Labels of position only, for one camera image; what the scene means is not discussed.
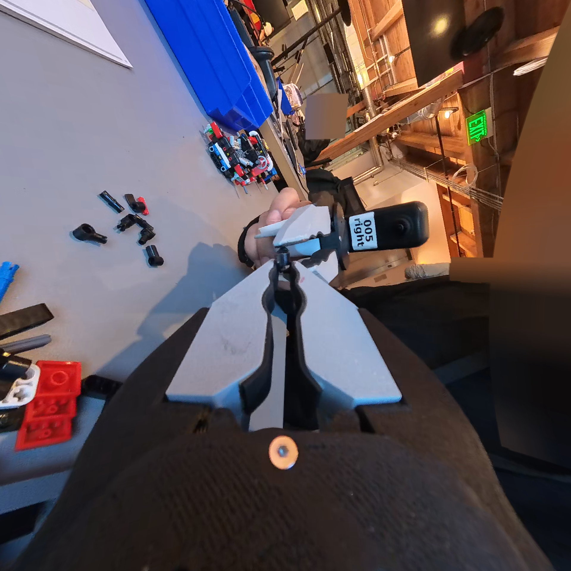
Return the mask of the black jacket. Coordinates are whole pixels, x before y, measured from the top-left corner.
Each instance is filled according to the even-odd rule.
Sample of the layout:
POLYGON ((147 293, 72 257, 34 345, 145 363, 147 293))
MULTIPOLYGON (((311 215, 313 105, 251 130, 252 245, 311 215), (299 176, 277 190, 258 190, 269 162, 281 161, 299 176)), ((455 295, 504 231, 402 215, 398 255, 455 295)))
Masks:
POLYGON ((339 179, 330 171, 317 168, 307 171, 305 178, 311 203, 329 208, 338 203, 347 217, 366 211, 354 186, 353 177, 339 179))

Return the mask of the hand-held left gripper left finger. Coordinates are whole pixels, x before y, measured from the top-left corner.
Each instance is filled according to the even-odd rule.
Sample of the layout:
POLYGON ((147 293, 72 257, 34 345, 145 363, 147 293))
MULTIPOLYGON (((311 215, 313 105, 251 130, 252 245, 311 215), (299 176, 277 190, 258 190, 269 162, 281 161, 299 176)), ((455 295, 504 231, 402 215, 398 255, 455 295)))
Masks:
POLYGON ((251 415, 271 388, 274 263, 213 302, 170 383, 169 401, 251 415))

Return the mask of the blue plastic bin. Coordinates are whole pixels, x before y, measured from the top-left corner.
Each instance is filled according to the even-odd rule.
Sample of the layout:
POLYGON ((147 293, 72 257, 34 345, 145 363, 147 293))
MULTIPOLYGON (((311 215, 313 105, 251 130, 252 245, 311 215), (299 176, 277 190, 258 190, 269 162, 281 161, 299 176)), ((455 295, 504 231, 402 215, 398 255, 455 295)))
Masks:
POLYGON ((257 130, 273 105, 223 1, 146 1, 205 112, 257 130))

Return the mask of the pile of toy bricks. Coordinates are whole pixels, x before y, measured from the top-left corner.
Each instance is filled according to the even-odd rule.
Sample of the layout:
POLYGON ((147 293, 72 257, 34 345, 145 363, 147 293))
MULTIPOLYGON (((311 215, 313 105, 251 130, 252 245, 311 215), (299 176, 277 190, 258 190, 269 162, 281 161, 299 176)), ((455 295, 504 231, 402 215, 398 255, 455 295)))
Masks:
POLYGON ((79 397, 107 403, 122 386, 99 375, 83 377, 78 361, 26 357, 25 353, 50 344, 50 335, 10 341, 53 318, 43 303, 1 315, 1 434, 15 434, 16 453, 68 442, 79 397))

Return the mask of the black connector brick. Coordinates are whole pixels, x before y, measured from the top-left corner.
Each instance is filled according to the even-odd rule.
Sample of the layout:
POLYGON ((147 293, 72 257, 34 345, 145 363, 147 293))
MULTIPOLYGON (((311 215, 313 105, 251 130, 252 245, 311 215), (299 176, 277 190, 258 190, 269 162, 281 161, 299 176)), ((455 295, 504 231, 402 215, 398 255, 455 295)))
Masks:
POLYGON ((275 282, 275 301, 286 314, 296 310, 295 268, 292 268, 291 257, 287 248, 278 249, 275 259, 277 281, 275 282))

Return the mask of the person's dark trousers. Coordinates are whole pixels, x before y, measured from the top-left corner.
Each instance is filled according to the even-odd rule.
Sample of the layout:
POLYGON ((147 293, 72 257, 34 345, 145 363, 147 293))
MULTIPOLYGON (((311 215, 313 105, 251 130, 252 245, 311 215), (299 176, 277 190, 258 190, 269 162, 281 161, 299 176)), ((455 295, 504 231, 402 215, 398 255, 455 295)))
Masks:
POLYGON ((343 289, 444 382, 485 450, 502 454, 489 363, 490 285, 432 277, 343 289))

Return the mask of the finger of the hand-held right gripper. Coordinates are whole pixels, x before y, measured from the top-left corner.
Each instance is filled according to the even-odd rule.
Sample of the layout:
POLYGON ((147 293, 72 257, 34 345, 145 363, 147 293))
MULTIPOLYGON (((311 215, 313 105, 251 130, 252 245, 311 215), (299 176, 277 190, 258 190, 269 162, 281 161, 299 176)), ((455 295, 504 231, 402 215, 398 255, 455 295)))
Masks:
POLYGON ((298 208, 278 229, 273 245, 288 247, 331 233, 331 214, 328 206, 309 204, 298 208))
POLYGON ((319 239, 290 245, 290 257, 314 275, 331 283, 339 273, 339 258, 334 249, 322 248, 319 239))

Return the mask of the grey desk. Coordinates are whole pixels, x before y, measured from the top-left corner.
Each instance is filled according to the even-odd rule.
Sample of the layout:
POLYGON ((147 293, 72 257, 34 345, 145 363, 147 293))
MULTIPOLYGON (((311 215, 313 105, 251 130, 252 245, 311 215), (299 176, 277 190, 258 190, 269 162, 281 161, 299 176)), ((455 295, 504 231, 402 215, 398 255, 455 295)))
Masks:
POLYGON ((19 266, 1 313, 46 304, 54 318, 14 337, 51 336, 27 357, 125 382, 245 277, 239 235, 277 191, 246 194, 216 171, 204 111, 146 5, 92 3, 132 68, 1 14, 1 262, 19 266), (149 214, 133 213, 125 194, 149 214), (139 226, 116 229, 128 214, 156 233, 145 246, 139 226), (83 223, 107 244, 75 239, 83 223), (151 244, 161 267, 147 263, 151 244))

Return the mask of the person's right hand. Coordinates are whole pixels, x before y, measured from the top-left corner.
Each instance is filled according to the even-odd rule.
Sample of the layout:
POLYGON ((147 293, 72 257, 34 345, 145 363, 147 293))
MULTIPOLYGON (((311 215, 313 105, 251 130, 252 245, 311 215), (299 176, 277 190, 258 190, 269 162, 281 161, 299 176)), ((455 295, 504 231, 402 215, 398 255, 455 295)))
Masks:
POLYGON ((301 201, 296 190, 284 188, 274 198, 269 209, 263 212, 258 222, 246 232, 244 248, 245 253, 253 262, 253 267, 259 268, 269 260, 275 258, 274 238, 256 238, 259 229, 286 220, 294 214, 295 210, 310 204, 310 201, 301 201))

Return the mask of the open instruction booklet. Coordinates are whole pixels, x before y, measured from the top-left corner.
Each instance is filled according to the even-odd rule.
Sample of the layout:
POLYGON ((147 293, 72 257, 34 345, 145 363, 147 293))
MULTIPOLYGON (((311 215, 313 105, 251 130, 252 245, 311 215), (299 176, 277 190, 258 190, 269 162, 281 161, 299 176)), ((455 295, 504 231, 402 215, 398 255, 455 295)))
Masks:
POLYGON ((132 68, 91 1, 1 1, 1 11, 124 68, 132 68))

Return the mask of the partly built toy car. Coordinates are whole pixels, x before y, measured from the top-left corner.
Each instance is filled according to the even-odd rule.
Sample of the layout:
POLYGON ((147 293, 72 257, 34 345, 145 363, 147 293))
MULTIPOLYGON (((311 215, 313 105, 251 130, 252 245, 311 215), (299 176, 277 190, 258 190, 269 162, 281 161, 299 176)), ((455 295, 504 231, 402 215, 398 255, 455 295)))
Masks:
POLYGON ((202 136, 218 172, 246 193, 249 185, 267 187, 266 183, 278 176, 269 147, 258 131, 230 135, 213 121, 204 127, 202 136))

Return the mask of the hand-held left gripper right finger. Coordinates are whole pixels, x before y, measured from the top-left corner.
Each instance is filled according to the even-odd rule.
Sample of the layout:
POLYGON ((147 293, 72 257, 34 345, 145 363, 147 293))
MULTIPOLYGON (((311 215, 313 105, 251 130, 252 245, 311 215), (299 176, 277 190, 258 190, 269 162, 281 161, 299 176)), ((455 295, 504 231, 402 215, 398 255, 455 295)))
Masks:
POLYGON ((295 339, 318 410, 394 404, 402 394, 357 307, 300 262, 292 262, 295 339))

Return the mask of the round black speaker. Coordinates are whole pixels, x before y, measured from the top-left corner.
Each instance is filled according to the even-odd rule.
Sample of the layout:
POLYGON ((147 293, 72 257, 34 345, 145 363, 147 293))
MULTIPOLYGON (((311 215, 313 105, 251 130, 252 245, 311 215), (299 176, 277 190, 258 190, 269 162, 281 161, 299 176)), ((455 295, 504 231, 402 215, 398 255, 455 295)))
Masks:
POLYGON ((450 46, 450 56, 455 62, 482 50, 499 32, 503 25, 505 11, 501 6, 485 10, 472 24, 457 32, 450 46))

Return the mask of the large black screen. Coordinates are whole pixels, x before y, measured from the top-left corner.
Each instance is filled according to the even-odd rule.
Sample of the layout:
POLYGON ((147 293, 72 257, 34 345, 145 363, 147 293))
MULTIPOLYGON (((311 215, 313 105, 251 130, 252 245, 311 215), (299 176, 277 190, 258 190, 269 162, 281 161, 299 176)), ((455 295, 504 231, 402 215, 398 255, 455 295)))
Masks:
POLYGON ((410 52, 419 87, 462 60, 466 28, 463 1, 402 1, 410 52))

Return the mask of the green exit sign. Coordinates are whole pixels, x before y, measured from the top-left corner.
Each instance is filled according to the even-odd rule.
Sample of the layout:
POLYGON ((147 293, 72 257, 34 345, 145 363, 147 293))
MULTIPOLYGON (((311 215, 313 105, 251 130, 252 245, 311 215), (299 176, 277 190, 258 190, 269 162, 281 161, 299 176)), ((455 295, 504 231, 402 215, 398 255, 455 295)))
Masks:
POLYGON ((465 118, 468 146, 473 146, 493 136, 491 107, 478 111, 465 118))

